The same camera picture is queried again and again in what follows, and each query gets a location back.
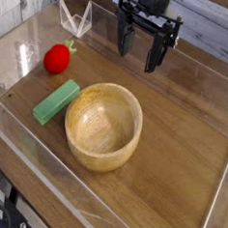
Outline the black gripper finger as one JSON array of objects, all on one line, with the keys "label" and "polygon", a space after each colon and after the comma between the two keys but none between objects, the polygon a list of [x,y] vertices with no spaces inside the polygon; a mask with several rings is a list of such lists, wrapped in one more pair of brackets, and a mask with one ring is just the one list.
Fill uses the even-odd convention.
[{"label": "black gripper finger", "polygon": [[148,57],[145,65],[145,72],[151,73],[154,72],[156,66],[159,66],[163,61],[166,50],[169,46],[169,40],[167,35],[164,33],[156,33],[154,36],[153,46],[149,50]]},{"label": "black gripper finger", "polygon": [[121,56],[126,56],[133,46],[135,29],[132,24],[131,16],[124,10],[119,10],[118,21],[118,51]]}]

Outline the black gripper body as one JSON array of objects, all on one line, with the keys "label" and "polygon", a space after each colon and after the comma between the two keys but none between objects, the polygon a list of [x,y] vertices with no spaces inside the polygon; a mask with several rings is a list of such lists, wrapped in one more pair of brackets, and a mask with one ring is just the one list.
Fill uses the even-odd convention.
[{"label": "black gripper body", "polygon": [[119,0],[119,24],[131,28],[136,24],[137,27],[154,35],[162,29],[162,25],[155,24],[150,17],[155,19],[162,18],[166,24],[170,25],[169,45],[177,45],[180,26],[184,24],[183,17],[175,13],[170,8],[170,0]]}]

